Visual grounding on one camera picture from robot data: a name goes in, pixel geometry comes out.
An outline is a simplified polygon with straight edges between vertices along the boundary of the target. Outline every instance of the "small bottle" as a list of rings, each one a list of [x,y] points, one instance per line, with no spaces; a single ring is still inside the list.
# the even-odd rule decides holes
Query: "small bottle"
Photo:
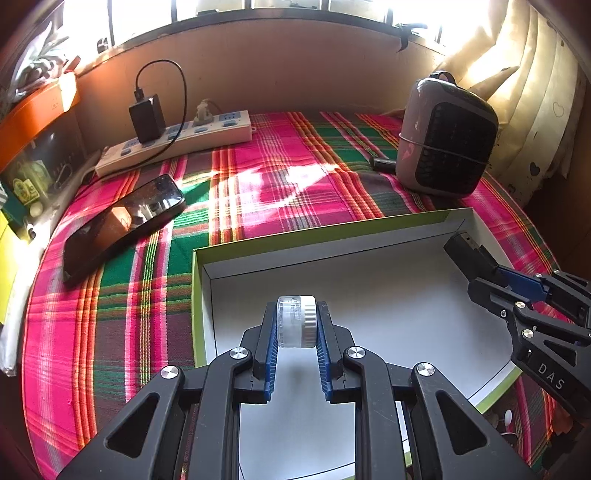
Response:
[[[287,296],[277,300],[277,340],[280,348],[316,347],[316,299]]]

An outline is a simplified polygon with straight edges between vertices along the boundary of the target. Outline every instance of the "black charger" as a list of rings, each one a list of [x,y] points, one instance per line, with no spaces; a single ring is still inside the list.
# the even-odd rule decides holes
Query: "black charger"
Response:
[[[135,103],[129,107],[129,115],[139,142],[147,143],[159,139],[166,130],[166,124],[158,95],[145,98],[144,91],[138,87],[137,80],[134,95]]]

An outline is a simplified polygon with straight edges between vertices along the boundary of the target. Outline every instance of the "white curtain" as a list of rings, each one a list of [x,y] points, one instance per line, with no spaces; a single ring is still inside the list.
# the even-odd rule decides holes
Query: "white curtain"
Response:
[[[555,161],[550,168],[566,140],[578,63],[527,0],[490,0],[485,17],[437,70],[451,72],[494,108],[499,135],[489,171],[525,205],[558,167]]]

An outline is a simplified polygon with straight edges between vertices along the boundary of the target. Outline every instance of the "plaid blanket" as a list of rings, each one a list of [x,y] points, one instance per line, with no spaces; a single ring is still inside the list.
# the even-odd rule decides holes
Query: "plaid blanket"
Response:
[[[253,140],[146,166],[87,190],[68,208],[29,301],[23,396],[39,469],[64,465],[162,367],[193,367],[191,252],[244,238],[450,207],[473,207],[518,270],[557,268],[530,220],[485,175],[450,200],[405,190],[371,170],[395,158],[401,123],[376,115],[254,115]],[[66,238],[137,186],[168,173],[187,209],[162,230],[65,290]],[[514,412],[519,453],[535,465],[548,443],[553,400],[521,377],[501,400]]]

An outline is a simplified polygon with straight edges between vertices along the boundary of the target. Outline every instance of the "power strip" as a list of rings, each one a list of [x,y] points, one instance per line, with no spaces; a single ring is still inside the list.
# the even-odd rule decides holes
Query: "power strip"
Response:
[[[145,144],[141,144],[137,138],[133,138],[111,147],[96,164],[96,174],[99,177],[104,177],[112,171],[137,165],[154,155],[158,150],[162,150],[174,138],[179,128],[180,124],[168,127],[158,140],[152,140]],[[248,111],[223,113],[215,115],[213,122],[205,125],[195,125],[193,121],[186,122],[176,142],[150,163],[185,153],[248,142],[249,140],[252,140],[252,126]]]

